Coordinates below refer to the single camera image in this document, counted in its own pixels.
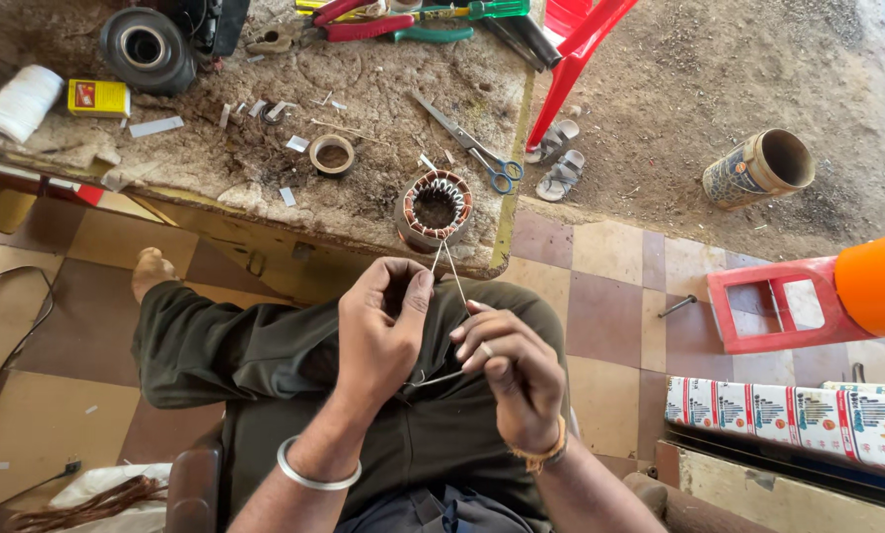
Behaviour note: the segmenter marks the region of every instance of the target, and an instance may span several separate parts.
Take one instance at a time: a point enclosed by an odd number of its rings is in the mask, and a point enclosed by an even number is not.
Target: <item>checkered tile floor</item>
[[[172,461],[221,418],[222,405],[159,411],[140,396],[129,351],[139,307],[129,281],[137,252],[150,246],[213,300],[280,301],[192,233],[39,199],[16,233],[0,233],[0,270],[42,266],[57,296],[52,315],[0,375],[0,501],[58,473],[74,455],[84,468]],[[761,260],[613,221],[565,226],[530,211],[516,216],[512,256],[499,279],[535,290],[565,324],[582,439],[617,475],[654,460],[667,375],[815,386],[849,379],[860,361],[868,381],[885,383],[885,341],[725,355],[705,274]],[[0,282],[0,365],[46,295],[28,276]],[[700,303],[657,318],[688,294]],[[789,298],[798,322],[817,325],[806,287],[789,289]],[[766,289],[743,287],[732,302],[744,331],[778,330]],[[13,500],[0,524],[62,486]]]

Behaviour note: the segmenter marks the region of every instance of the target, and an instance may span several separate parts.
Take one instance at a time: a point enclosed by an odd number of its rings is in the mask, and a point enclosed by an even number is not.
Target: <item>gray sandal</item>
[[[538,147],[534,149],[534,152],[525,153],[525,162],[540,163],[541,161],[548,160],[552,155],[564,153],[564,150],[567,148],[567,142],[577,137],[577,134],[580,132],[581,128],[578,127],[577,122],[574,120],[561,120],[552,124],[552,127],[545,132],[545,136],[541,138],[541,142],[538,143]]]
[[[568,150],[552,165],[552,169],[542,176],[534,191],[541,199],[549,202],[564,198],[584,172],[585,162],[582,153]]]

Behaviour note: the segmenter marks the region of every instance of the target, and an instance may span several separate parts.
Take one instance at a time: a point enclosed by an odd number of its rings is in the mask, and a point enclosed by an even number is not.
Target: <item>red handled pliers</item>
[[[369,22],[328,24],[352,9],[372,3],[373,0],[331,0],[316,8],[309,20],[304,22],[306,30],[301,33],[301,43],[316,40],[359,41],[413,26],[415,21],[411,15],[394,15]]]

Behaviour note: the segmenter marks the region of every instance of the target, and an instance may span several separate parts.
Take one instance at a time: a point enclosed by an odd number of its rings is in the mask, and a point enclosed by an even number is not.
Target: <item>man's left hand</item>
[[[340,299],[340,368],[334,394],[375,415],[413,370],[433,275],[415,261],[373,262]]]

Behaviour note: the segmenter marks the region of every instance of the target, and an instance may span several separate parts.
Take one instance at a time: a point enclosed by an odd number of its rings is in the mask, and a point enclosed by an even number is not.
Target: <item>silver bangle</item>
[[[288,464],[288,460],[284,458],[286,454],[288,454],[288,449],[291,448],[291,445],[297,440],[301,435],[295,435],[288,440],[284,441],[281,446],[278,447],[278,466],[282,467],[282,471],[284,475],[290,477],[296,482],[304,485],[308,489],[314,489],[316,491],[342,491],[347,487],[350,487],[354,483],[357,483],[357,480],[360,479],[360,474],[364,471],[364,466],[360,464],[360,460],[357,460],[357,471],[354,472],[354,475],[343,480],[343,481],[335,481],[333,483],[322,483],[319,481],[312,481],[305,477],[301,477],[300,474],[294,471],[294,468]]]

